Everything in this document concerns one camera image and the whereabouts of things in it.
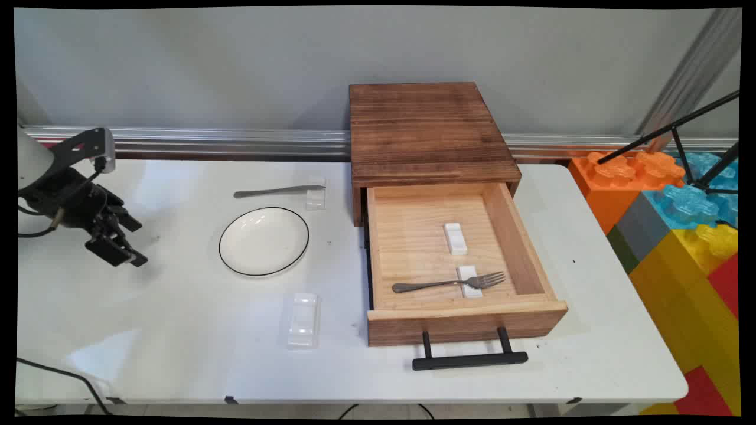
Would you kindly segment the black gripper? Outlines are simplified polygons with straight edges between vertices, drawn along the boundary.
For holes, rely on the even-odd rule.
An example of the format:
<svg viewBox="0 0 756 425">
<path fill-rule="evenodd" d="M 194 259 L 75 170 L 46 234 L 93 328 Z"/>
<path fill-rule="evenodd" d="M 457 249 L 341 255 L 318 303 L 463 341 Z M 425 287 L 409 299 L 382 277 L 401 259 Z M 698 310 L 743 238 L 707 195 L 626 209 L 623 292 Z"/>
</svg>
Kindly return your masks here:
<svg viewBox="0 0 756 425">
<path fill-rule="evenodd" d="M 51 234 L 59 226 L 79 228 L 91 234 L 84 244 L 88 251 L 113 267 L 132 264 L 141 267 L 148 258 L 133 248 L 121 226 L 130 232 L 142 228 L 124 207 L 124 201 L 102 185 L 94 183 L 100 170 L 85 178 L 73 168 L 67 168 L 21 190 L 21 198 L 28 208 L 27 215 L 47 216 L 48 228 L 35 233 L 21 233 L 22 238 L 36 238 Z"/>
</svg>

